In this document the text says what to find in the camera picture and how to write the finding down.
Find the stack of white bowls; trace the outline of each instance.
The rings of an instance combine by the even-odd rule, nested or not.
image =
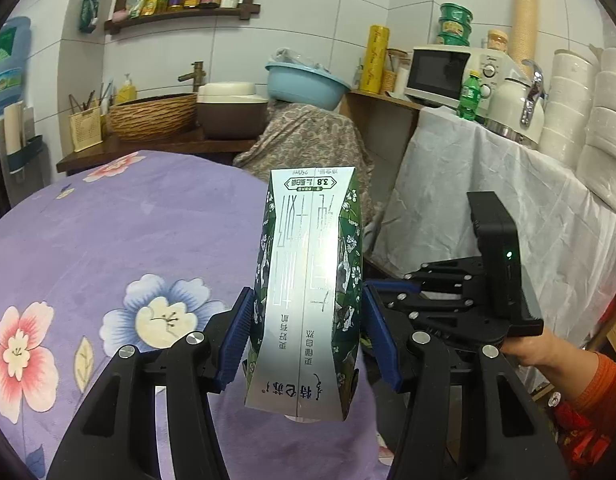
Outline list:
[[[546,120],[538,149],[573,170],[586,141],[584,128],[592,108],[597,72],[596,65],[574,52],[554,53]]]
[[[597,75],[577,177],[616,211],[616,48],[607,48]]]

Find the stack of green containers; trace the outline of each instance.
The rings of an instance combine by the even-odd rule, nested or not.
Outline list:
[[[457,4],[443,4],[437,44],[470,46],[472,12]]]

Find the microwave knob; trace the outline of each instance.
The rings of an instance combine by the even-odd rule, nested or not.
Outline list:
[[[480,90],[482,91],[482,98],[484,99],[488,99],[490,94],[492,94],[492,88],[490,88],[490,85],[482,85]]]
[[[491,64],[488,64],[485,67],[483,67],[483,75],[485,75],[486,77],[492,77],[496,73],[497,73],[497,69]]]

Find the kettle handle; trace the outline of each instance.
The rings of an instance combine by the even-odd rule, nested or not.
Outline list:
[[[534,108],[537,104],[537,100],[544,93],[544,73],[539,65],[532,59],[524,59],[521,63],[530,67],[533,71],[533,82],[528,91],[526,102],[524,103],[524,109],[521,112],[520,123],[523,127],[528,128],[530,121],[533,120]]]

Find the blue flower print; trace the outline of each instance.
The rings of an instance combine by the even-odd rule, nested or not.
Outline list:
[[[221,301],[210,300],[210,288],[201,278],[179,280],[170,288],[155,274],[144,274],[126,287],[123,309],[103,318],[99,336],[104,352],[113,356],[126,344],[141,352],[169,348],[193,330],[203,330],[218,312],[229,310]]]

